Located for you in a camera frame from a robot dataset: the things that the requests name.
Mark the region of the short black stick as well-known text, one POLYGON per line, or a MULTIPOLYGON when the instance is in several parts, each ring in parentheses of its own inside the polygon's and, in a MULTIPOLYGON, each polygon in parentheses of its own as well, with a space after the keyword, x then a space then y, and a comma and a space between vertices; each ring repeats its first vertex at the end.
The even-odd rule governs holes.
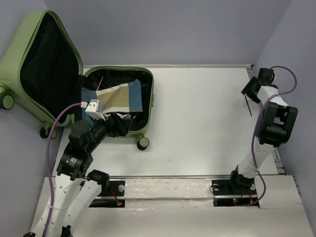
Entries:
POLYGON ((251 108, 250 108, 250 105, 249 105, 249 102, 248 102, 248 99, 247 99, 246 95, 244 95, 244 98, 245 98, 245 101, 246 101, 247 108, 248 108, 248 111, 249 111, 249 113, 250 113, 250 116, 252 117, 251 108))

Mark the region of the red thin stick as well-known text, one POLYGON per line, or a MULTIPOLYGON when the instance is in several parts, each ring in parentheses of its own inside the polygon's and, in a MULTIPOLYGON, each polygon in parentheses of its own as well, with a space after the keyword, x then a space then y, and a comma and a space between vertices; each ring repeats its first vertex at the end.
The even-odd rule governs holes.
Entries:
POLYGON ((99 81, 99 84, 98 84, 97 89, 96 89, 97 91, 99 90, 99 88, 100 88, 100 86, 101 86, 101 83, 102 83, 102 81, 103 81, 103 78, 104 78, 104 77, 101 77, 101 79, 100 79, 100 81, 99 81))

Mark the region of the green hard-shell suitcase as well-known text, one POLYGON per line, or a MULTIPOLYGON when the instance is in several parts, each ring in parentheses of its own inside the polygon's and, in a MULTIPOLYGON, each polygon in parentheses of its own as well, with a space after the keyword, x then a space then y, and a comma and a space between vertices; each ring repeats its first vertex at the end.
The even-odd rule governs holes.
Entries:
POLYGON ((145 150, 145 133, 154 105, 154 76, 142 67, 97 66, 84 71, 83 62, 58 15, 49 9, 26 15, 0 62, 0 106, 9 110, 18 103, 43 122, 40 137, 54 138, 56 127, 85 117, 79 108, 62 110, 81 100, 81 89, 96 91, 138 79, 143 111, 133 121, 128 137, 137 138, 145 150))

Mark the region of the black and white headphones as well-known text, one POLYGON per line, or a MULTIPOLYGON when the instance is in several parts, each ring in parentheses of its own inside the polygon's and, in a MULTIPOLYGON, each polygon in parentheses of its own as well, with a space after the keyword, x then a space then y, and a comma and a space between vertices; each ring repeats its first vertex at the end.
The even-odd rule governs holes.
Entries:
POLYGON ((111 121, 114 122, 130 122, 133 123, 133 121, 136 119, 138 116, 138 113, 105 113, 103 116, 106 119, 110 119, 111 121))

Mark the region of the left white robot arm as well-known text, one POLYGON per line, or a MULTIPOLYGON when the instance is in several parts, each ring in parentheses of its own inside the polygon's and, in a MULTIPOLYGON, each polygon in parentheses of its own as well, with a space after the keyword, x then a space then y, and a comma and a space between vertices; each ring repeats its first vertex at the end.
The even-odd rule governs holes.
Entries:
POLYGON ((93 162, 92 152, 112 135, 124 137, 132 119, 111 114, 95 124, 79 120, 72 126, 69 143, 56 169, 52 195, 28 237, 71 237, 83 214, 98 195, 109 190, 109 175, 99 170, 87 172, 93 162))

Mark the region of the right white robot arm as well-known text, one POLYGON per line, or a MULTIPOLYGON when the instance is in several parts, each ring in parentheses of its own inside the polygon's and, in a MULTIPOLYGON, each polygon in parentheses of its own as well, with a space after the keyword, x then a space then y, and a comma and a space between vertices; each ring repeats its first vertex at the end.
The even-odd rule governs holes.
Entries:
POLYGON ((297 78, 289 68, 272 66, 260 68, 258 76, 252 77, 241 91, 244 96, 261 104, 262 107, 251 138, 250 152, 231 172, 230 179, 227 181, 231 193, 238 194, 243 189, 250 189, 266 158, 280 145, 288 142, 298 109, 288 105, 281 96, 293 92, 296 86, 297 78), (292 74, 293 89, 279 93, 277 85, 274 84, 276 68, 285 69, 292 74))

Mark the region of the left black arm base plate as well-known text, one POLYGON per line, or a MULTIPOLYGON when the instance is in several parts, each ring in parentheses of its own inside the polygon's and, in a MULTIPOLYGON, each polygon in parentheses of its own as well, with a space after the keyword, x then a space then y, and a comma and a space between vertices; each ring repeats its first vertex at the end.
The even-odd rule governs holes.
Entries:
POLYGON ((124 208, 125 180, 111 180, 106 191, 102 191, 90 204, 90 208, 124 208))

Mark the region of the metal table edge rail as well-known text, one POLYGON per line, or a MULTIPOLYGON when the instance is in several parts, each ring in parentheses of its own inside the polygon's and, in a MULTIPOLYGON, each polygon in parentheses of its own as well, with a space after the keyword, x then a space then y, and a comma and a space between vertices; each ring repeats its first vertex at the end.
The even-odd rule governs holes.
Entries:
POLYGON ((251 138, 250 152, 238 166, 238 173, 249 179, 256 176, 266 158, 285 143, 288 137, 285 127, 288 105, 278 89, 262 86, 257 96, 262 107, 251 138))

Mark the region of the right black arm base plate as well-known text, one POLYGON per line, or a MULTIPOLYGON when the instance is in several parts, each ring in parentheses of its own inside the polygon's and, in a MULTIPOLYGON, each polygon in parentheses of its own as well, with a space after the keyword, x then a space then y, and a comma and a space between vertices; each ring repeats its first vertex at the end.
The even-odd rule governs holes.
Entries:
POLYGON ((214 207, 259 206, 256 190, 232 186, 229 179, 215 179, 209 188, 214 207))

